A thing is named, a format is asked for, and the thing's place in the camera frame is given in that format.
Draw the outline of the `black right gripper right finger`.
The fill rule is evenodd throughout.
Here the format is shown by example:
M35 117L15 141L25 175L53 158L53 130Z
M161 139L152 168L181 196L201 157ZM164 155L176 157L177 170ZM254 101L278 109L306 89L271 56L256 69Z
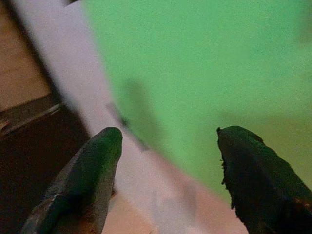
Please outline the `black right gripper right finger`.
M248 234L312 234L312 190L257 134L217 128L231 208Z

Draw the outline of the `green table mat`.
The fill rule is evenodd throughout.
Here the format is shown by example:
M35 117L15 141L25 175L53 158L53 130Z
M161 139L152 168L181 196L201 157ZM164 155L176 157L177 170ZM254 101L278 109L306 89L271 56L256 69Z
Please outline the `green table mat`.
M216 129L258 134L312 190L312 0L83 0L118 115L229 198Z

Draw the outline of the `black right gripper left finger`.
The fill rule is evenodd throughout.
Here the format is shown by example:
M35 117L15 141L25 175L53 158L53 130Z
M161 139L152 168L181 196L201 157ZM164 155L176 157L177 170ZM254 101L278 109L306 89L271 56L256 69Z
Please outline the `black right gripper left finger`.
M122 140L117 127L90 138L52 180L19 234L102 234Z

